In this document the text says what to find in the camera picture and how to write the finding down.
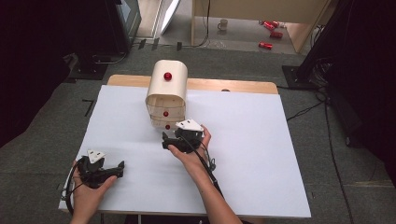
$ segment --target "person's right hand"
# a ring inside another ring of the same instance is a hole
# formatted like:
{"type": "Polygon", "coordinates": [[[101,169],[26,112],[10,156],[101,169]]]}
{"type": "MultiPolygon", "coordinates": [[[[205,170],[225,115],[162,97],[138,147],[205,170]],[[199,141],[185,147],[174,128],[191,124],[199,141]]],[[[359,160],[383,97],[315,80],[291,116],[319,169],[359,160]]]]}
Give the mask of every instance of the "person's right hand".
{"type": "MultiPolygon", "coordinates": [[[[204,158],[204,160],[207,161],[204,148],[208,149],[211,135],[204,125],[201,126],[204,128],[204,138],[202,139],[203,146],[200,145],[200,147],[197,148],[196,151],[204,158]]],[[[202,165],[198,156],[194,152],[186,154],[178,150],[173,145],[169,145],[168,149],[176,158],[178,158],[183,163],[184,167],[186,168],[187,172],[195,183],[197,183],[197,181],[211,181],[205,167],[202,165]]]]}

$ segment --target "white tabletop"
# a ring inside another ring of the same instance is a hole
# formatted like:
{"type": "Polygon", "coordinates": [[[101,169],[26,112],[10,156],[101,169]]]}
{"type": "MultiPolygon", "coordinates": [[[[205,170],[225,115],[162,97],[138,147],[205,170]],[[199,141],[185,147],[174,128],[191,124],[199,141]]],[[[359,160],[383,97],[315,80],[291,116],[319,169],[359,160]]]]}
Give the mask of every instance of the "white tabletop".
{"type": "MultiPolygon", "coordinates": [[[[125,161],[124,177],[107,192],[100,211],[201,215],[201,197],[181,162],[162,148],[152,128],[147,88],[103,86],[77,155],[106,153],[104,168],[125,161]]],[[[214,176],[238,216],[311,217],[280,96],[188,91],[186,119],[212,134],[214,176]]],[[[60,209],[66,209],[60,202],[60,209]]]]}

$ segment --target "red knob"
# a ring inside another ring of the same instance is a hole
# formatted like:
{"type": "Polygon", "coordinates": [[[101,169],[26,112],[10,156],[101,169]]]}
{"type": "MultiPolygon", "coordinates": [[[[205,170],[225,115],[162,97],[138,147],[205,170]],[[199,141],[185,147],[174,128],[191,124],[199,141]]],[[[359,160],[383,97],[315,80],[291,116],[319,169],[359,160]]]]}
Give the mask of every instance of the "red knob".
{"type": "Polygon", "coordinates": [[[171,73],[165,73],[165,74],[163,74],[163,78],[165,78],[166,81],[170,81],[172,79],[172,74],[171,73]]]}

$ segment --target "person's left hand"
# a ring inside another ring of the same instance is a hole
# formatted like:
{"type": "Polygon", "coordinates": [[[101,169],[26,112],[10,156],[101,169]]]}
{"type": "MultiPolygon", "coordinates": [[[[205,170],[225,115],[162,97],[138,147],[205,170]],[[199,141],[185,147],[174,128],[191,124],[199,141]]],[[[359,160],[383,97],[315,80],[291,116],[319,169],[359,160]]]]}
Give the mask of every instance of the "person's left hand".
{"type": "MultiPolygon", "coordinates": [[[[75,187],[82,184],[78,168],[73,173],[73,179],[75,187]]],[[[91,189],[84,184],[76,188],[73,192],[74,214],[70,223],[88,223],[103,200],[106,191],[114,184],[116,179],[117,177],[114,175],[109,177],[98,189],[91,189]]]]}

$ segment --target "table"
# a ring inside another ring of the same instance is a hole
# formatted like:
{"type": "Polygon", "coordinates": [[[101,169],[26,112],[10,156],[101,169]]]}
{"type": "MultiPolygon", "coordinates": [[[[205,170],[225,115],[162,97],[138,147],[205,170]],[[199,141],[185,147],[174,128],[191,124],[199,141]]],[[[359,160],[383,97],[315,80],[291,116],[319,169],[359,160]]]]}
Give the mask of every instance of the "table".
{"type": "MultiPolygon", "coordinates": [[[[195,17],[207,15],[209,0],[192,1],[191,44],[194,44],[195,17]]],[[[325,24],[338,0],[211,0],[210,17],[283,21],[288,23],[291,42],[300,52],[318,24],[325,24]]]]}
{"type": "MultiPolygon", "coordinates": [[[[106,153],[105,168],[125,160],[124,177],[108,191],[99,210],[204,215],[191,178],[181,162],[162,149],[161,132],[150,127],[144,102],[149,79],[115,75],[99,93],[78,158],[90,148],[106,153]]],[[[212,133],[209,150],[218,166],[214,175],[235,213],[241,217],[310,217],[276,86],[189,78],[188,89],[186,115],[204,120],[212,133]],[[246,106],[255,102],[254,107],[246,106]]],[[[66,209],[64,202],[59,208],[66,209]]]]}

